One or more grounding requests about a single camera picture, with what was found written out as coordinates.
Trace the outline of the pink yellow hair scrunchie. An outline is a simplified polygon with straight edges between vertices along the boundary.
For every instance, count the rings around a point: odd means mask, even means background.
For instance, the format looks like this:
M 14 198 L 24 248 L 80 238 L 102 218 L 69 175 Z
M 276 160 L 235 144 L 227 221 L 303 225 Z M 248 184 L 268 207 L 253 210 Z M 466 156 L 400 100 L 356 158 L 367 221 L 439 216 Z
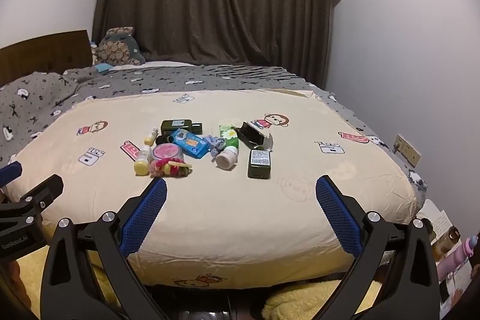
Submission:
M 179 158 L 163 158 L 154 160 L 149 166 L 152 177 L 187 177 L 192 172 L 192 166 Z

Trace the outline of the small dark green cap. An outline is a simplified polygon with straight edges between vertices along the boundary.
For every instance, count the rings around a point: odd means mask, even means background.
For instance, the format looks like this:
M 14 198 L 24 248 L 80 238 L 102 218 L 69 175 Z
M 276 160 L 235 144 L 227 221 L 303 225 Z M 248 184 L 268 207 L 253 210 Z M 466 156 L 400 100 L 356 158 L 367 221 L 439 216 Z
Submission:
M 157 145 L 168 144 L 172 142 L 172 137 L 170 135 L 159 135 L 155 139 Z

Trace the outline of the pink lid round tin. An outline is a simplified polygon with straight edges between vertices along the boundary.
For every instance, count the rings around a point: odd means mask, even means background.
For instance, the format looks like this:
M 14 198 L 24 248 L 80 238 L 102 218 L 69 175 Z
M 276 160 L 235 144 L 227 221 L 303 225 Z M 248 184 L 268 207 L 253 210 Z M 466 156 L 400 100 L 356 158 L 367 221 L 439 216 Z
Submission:
M 182 149 L 173 143 L 164 143 L 154 147 L 152 149 L 152 156 L 154 160 L 168 159 L 184 159 L 184 154 Z

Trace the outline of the small cream tube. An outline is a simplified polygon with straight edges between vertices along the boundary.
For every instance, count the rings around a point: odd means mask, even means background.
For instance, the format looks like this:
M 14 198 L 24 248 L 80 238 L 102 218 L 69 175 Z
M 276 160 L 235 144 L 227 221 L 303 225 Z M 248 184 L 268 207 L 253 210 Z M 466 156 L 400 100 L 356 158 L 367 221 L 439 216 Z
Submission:
M 153 146 L 158 137 L 159 129 L 154 127 L 144 139 L 144 145 Z

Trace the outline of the small yellow cap bottle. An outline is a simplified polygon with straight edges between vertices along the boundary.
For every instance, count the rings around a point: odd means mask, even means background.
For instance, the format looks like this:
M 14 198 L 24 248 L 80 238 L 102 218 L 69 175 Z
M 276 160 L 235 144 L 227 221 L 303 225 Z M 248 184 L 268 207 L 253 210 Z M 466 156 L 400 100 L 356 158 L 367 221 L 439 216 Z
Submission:
M 142 149 L 135 158 L 133 169 L 136 175 L 144 176 L 150 173 L 151 151 Z

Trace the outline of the light blue crumpled sock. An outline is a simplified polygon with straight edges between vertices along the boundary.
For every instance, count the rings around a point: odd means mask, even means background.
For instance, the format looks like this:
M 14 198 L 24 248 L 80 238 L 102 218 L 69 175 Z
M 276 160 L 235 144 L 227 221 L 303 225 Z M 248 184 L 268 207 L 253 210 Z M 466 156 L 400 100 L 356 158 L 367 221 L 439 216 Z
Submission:
M 225 139 L 223 137 L 207 135 L 203 139 L 208 143 L 212 159 L 215 159 L 225 148 Z

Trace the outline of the patterned plush toy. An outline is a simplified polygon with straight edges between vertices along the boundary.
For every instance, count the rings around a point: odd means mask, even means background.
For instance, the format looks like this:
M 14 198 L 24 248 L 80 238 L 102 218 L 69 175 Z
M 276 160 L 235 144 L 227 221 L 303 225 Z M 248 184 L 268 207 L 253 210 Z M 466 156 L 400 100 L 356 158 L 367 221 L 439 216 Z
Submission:
M 146 61 L 134 39 L 134 27 L 110 28 L 97 46 L 90 43 L 93 65 L 143 65 Z

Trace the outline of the small blue book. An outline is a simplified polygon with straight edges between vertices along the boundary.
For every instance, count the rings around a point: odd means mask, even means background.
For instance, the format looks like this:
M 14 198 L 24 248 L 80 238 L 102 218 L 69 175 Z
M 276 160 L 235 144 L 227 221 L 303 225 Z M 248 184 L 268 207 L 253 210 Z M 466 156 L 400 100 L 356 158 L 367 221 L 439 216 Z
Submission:
M 112 66 L 107 63 L 99 63 L 99 64 L 96 64 L 94 67 L 97 70 L 97 72 L 100 74 L 104 74 L 108 72 L 110 69 L 112 69 Z

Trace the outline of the green daisy cream tube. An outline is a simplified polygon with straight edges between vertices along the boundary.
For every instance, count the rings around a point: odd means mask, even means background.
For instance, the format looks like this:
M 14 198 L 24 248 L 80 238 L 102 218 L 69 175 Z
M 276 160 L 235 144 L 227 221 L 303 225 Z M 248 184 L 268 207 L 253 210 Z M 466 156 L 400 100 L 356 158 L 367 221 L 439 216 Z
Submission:
M 224 149 L 216 156 L 216 165 L 222 170 L 232 169 L 239 157 L 239 138 L 233 125 L 219 126 L 220 138 L 224 140 Z

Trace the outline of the brown wooden headboard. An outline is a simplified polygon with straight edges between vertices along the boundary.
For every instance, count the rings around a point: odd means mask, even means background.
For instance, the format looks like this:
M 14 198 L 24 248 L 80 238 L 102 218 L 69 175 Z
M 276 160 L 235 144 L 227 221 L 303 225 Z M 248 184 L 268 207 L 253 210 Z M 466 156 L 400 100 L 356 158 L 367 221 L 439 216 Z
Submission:
M 61 32 L 36 37 L 1 48 L 1 86 L 29 74 L 62 73 L 93 63 L 86 30 Z

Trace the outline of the cream cartoon monkey blanket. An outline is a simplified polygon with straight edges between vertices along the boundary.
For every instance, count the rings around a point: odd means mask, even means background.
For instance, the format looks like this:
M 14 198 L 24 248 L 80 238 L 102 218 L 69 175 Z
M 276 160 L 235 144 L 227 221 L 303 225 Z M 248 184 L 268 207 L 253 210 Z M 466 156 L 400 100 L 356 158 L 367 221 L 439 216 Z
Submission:
M 64 217 L 95 221 L 149 184 L 149 177 L 135 174 L 132 149 L 163 120 L 183 118 L 214 135 L 227 124 L 263 125 L 273 139 L 271 174 L 248 177 L 246 146 L 228 171 L 210 156 L 188 157 L 193 171 L 168 179 L 167 201 L 129 258 L 146 284 L 253 288 L 346 270 L 352 258 L 315 197 L 323 175 L 385 220 L 406 223 L 421 208 L 402 169 L 329 101 L 312 92 L 270 89 L 81 102 L 17 154 L 23 173 L 7 195 L 18 200 L 56 174 L 64 190 L 43 214 L 46 231 Z

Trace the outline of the blue wet wipes pack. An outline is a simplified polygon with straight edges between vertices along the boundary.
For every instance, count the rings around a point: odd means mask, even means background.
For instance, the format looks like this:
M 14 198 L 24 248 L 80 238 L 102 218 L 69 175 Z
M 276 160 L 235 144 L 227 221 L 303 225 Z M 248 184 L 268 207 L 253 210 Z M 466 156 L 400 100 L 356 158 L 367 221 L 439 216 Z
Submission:
M 177 129 L 171 134 L 172 143 L 179 146 L 190 157 L 202 158 L 209 152 L 210 145 L 202 137 L 199 137 L 185 129 Z

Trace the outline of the dark green bottle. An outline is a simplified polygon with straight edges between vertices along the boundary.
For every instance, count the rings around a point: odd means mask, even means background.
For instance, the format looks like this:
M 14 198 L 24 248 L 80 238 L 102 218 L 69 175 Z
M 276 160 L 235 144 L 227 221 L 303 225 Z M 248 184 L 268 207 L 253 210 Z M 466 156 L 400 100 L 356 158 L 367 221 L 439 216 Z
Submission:
M 178 129 L 184 129 L 195 135 L 203 134 L 201 123 L 194 123 L 191 119 L 169 119 L 162 121 L 160 133 L 162 135 L 171 135 Z

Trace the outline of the yellow fluffy rug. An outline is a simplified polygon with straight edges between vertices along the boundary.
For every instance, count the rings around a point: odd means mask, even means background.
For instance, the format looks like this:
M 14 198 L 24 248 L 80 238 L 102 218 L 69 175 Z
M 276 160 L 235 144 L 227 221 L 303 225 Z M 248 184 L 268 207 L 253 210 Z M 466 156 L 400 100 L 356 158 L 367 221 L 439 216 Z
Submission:
M 34 251 L 7 263 L 7 276 L 19 299 L 40 318 L 41 277 L 49 248 Z M 275 292 L 261 305 L 262 319 L 311 319 L 339 285 L 337 280 L 294 284 Z

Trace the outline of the green bottle white label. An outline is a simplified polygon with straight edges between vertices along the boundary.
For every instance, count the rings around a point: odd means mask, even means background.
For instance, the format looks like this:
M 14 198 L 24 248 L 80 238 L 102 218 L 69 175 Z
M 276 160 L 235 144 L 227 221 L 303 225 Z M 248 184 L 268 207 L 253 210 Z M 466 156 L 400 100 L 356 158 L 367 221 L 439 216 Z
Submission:
M 251 179 L 269 179 L 272 171 L 271 153 L 256 147 L 250 151 L 247 176 Z

